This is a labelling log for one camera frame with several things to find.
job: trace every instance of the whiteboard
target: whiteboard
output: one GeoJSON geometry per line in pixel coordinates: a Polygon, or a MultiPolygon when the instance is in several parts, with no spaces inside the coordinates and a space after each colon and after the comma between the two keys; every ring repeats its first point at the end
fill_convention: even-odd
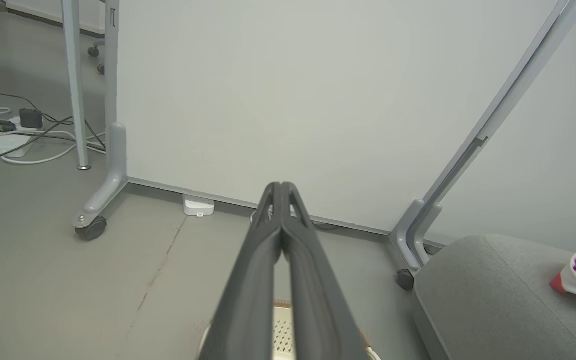
{"type": "Polygon", "coordinates": [[[556,0],[121,3],[128,176],[389,232],[508,79],[556,0]]]}
{"type": "Polygon", "coordinates": [[[428,240],[501,234],[576,251],[576,24],[441,205],[428,240]]]}

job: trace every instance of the caster wheel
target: caster wheel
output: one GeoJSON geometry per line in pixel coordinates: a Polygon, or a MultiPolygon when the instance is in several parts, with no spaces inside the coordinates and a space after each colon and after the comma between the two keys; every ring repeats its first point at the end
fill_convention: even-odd
{"type": "Polygon", "coordinates": [[[397,271],[395,282],[403,290],[410,291],[415,285],[415,278],[412,276],[409,269],[400,269],[400,271],[397,271]]]}
{"type": "Polygon", "coordinates": [[[93,58],[99,57],[99,49],[96,47],[89,47],[88,55],[90,55],[93,58]]]}
{"type": "Polygon", "coordinates": [[[98,216],[92,220],[90,225],[86,227],[75,228],[75,233],[77,233],[77,235],[79,235],[83,240],[89,242],[100,237],[106,230],[107,225],[108,222],[106,219],[98,216]]]}

